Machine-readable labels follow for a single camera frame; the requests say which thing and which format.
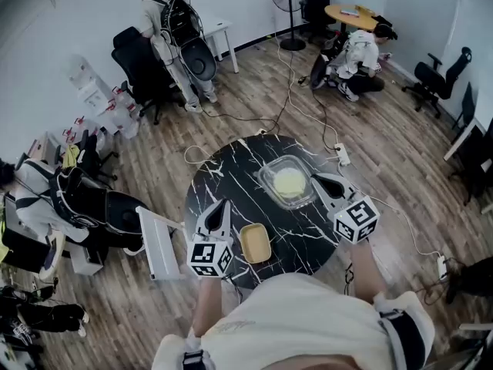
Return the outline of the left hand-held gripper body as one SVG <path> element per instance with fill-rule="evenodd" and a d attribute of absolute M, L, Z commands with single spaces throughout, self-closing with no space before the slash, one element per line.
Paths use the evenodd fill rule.
<path fill-rule="evenodd" d="M 186 264 L 199 278 L 224 278 L 233 259 L 226 240 L 194 234 L 187 242 Z"/>

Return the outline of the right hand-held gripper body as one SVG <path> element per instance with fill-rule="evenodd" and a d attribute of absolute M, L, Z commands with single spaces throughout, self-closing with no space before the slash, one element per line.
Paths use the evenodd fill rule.
<path fill-rule="evenodd" d="M 380 213 L 369 196 L 350 193 L 329 200 L 333 231 L 351 244 L 358 244 L 375 231 Z"/>

